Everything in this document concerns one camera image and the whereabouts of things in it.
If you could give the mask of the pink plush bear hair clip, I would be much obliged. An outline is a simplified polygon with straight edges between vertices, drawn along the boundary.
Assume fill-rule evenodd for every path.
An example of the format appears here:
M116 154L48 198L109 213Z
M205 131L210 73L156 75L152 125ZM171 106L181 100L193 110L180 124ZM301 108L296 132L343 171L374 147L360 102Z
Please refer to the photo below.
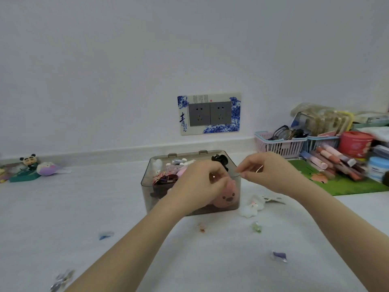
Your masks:
M239 207L240 193L234 180L229 180L221 194L210 205L219 210L234 210Z

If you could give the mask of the person's left forearm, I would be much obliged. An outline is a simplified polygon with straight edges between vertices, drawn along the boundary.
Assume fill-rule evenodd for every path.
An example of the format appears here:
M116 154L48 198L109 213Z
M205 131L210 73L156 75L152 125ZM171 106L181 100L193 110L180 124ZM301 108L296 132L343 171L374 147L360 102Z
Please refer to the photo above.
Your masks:
M170 192L65 292L135 292L174 226L203 206L198 197Z

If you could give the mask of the blue plastic basket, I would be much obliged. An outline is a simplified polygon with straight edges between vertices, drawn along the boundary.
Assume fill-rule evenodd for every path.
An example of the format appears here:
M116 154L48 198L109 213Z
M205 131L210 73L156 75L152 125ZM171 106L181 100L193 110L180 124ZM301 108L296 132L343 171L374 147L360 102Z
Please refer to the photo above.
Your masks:
M339 139L340 138L338 136L308 136L307 140L303 144L302 150L310 152L316 150L317 147L324 147L324 145L337 148Z

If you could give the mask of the black eyeglasses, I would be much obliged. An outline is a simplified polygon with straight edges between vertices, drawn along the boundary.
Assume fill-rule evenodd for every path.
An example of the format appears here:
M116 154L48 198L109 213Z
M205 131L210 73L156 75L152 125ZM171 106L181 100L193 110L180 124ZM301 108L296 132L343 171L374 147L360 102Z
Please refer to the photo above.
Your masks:
M309 134L306 133L304 129L300 127L289 127L287 125L283 125L278 128L272 135L271 140L293 140L295 138L305 138Z

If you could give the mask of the person's left hand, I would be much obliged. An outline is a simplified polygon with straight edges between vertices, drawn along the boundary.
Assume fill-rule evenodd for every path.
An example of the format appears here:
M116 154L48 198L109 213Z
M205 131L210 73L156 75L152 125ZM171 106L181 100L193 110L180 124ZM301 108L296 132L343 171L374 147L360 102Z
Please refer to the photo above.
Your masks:
M202 196L201 186L201 161L194 162L187 167L185 172L163 198L168 206L186 216L193 211L207 206L215 198Z

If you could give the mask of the pink plastic basket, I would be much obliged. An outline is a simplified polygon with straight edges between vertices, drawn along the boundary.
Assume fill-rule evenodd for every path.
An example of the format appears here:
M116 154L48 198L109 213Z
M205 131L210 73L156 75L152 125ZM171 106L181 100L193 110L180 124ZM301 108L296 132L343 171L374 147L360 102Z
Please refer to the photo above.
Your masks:
M283 138L269 140L273 137L273 134L274 132L268 131L255 132L254 137L257 152L274 152L286 159L297 158L308 140L307 137L292 138L291 140L285 140Z

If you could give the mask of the person's right hand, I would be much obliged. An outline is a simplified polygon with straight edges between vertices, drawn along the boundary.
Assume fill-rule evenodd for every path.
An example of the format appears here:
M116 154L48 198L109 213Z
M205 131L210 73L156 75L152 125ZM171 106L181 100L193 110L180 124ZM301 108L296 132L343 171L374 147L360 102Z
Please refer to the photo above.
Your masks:
M263 181L250 181L267 189L296 199L299 186L305 177L285 158L273 152L257 152L253 155L265 155Z

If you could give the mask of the red patterned hair clip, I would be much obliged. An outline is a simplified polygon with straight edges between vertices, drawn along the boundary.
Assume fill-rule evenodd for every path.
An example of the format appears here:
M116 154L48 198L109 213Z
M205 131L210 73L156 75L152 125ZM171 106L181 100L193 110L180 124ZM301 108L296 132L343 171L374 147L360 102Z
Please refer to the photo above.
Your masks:
M163 171L153 178L153 185L175 184L178 179L179 179L178 175Z

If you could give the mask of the panda figure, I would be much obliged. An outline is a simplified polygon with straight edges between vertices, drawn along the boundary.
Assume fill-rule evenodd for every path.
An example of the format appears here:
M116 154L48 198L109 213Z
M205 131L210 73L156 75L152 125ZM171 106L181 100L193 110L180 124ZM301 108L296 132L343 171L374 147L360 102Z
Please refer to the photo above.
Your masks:
M29 171L36 171L39 161L36 154L31 154L28 157L20 157L19 160L28 168Z

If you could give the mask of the purple plush toy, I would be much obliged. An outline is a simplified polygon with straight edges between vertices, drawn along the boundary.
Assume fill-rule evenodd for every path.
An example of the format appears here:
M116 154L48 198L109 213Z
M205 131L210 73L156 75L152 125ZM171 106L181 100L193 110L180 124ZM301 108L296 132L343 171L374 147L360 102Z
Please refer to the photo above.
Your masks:
M63 168L53 162L42 162L37 165L36 172L40 176L52 176L55 174L69 174L73 171L67 168Z

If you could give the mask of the red round tin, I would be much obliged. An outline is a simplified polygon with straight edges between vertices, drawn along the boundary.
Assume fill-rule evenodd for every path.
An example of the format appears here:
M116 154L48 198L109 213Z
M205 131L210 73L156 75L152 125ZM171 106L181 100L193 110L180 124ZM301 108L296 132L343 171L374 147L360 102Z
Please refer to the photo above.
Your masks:
M359 131L343 132L340 136L338 151L350 158L365 158L374 136Z

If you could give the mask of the grey wall socket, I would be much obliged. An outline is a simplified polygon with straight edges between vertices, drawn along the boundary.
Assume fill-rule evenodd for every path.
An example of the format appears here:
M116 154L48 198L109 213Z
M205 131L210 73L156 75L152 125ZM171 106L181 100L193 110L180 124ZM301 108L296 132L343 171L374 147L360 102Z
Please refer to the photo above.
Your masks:
M231 124L231 101L226 102L211 102L210 116L211 125L229 125Z
M191 103L188 105L190 127L211 125L210 103Z

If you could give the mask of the pile of cosmetic tubes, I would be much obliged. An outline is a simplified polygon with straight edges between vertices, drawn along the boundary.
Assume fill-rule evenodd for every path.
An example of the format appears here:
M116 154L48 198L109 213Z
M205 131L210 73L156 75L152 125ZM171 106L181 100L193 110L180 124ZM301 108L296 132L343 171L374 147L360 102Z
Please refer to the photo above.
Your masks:
M355 158L350 158L328 145L317 147L316 150L310 152L301 151L299 159L308 162L330 180L339 173L347 175L353 181L362 181L367 178L364 168Z

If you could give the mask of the small purple hair clip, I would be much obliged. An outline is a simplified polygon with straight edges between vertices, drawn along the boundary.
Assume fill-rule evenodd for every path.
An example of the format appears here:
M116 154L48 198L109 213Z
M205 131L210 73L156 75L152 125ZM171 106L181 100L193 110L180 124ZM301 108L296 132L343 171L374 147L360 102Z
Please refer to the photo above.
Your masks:
M272 250L270 252L270 256L271 256L272 260L280 261L280 262L283 262L286 264L288 263L287 255L285 252L277 252L277 251Z

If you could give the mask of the green mat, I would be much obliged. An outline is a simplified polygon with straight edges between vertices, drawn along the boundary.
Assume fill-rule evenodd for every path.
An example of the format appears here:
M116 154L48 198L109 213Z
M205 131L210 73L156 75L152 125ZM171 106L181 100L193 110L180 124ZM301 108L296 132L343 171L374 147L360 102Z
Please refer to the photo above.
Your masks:
M304 160L289 160L289 162L307 179L309 179L312 173L322 173ZM320 186L332 196L389 191L388 186L370 178L365 178L362 181L353 181L350 177L343 173L336 174L335 178L332 180L328 179L328 183L326 184L315 181L312 182Z

